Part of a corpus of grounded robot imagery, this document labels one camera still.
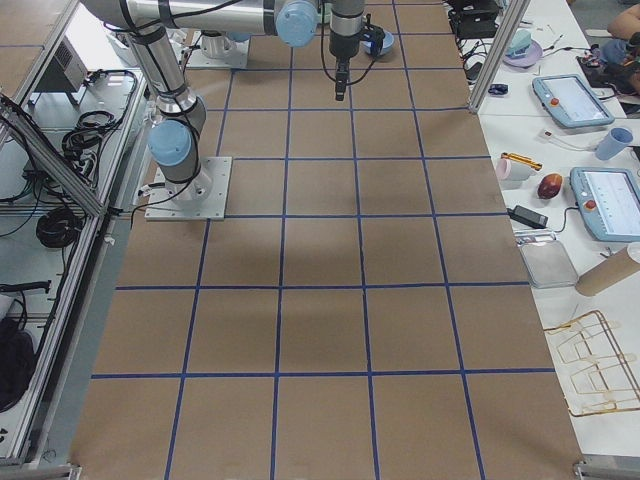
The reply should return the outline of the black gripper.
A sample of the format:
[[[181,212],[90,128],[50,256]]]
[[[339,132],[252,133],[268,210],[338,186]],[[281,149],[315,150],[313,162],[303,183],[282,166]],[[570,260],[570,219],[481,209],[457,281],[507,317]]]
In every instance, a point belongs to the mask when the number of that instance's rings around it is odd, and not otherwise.
[[[336,58],[334,76],[334,94],[336,101],[343,101],[346,92],[346,62],[357,55],[360,47],[360,34],[344,36],[330,32],[329,51]]]

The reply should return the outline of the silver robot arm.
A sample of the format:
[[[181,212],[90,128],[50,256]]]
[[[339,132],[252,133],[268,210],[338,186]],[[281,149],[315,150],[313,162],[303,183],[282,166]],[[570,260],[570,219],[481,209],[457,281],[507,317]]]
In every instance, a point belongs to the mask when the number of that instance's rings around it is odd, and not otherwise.
[[[277,36],[292,48],[307,45],[319,15],[331,11],[329,51],[335,58],[330,79],[335,98],[350,85],[350,61],[370,24],[362,1],[87,1],[85,8],[124,34],[156,97],[163,119],[148,147],[165,178],[170,199],[206,196],[211,179],[202,171],[199,136],[206,120],[203,100],[188,85],[168,37],[170,29],[203,33]]]

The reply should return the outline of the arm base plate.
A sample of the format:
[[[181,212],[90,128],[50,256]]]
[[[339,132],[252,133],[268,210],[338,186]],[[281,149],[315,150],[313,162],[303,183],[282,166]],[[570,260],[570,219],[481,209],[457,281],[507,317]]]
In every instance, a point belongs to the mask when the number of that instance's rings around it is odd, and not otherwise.
[[[182,190],[182,186],[166,183],[159,167],[154,181],[163,186],[150,193],[150,207],[145,210],[148,221],[199,221],[225,218],[231,178],[231,157],[204,157],[198,176]]]
[[[239,32],[197,31],[188,48],[186,67],[191,69],[244,69],[251,35]]]

